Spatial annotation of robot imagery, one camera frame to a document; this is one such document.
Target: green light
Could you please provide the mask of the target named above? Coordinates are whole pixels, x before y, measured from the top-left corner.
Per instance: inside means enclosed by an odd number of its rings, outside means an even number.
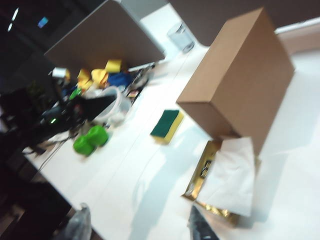
[[[53,124],[57,119],[56,118],[52,118],[52,120],[50,121],[51,124]]]

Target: tissue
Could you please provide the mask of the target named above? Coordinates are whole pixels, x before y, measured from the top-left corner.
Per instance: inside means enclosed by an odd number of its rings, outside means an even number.
[[[254,160],[250,137],[224,140],[197,201],[249,217],[255,179]]]

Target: gold packaging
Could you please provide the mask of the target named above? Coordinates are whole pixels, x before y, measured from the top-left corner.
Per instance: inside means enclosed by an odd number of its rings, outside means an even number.
[[[232,213],[227,209],[219,209],[212,205],[196,200],[207,176],[209,167],[215,160],[216,152],[221,148],[221,144],[222,142],[217,140],[207,142],[201,158],[194,170],[192,178],[188,184],[188,187],[186,188],[185,193],[182,195],[182,197],[196,202],[198,205],[211,212],[219,219],[229,223],[232,226],[235,226],[239,219],[238,214]]]

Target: green and yellow sponge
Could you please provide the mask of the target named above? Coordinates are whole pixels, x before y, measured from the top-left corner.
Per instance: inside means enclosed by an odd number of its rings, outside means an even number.
[[[179,110],[164,110],[150,135],[159,142],[170,143],[183,118]]]

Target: brown cardboard box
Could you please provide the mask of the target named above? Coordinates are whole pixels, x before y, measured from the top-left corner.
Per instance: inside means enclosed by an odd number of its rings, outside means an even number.
[[[177,103],[213,138],[251,136],[258,155],[294,67],[263,8],[228,20]]]

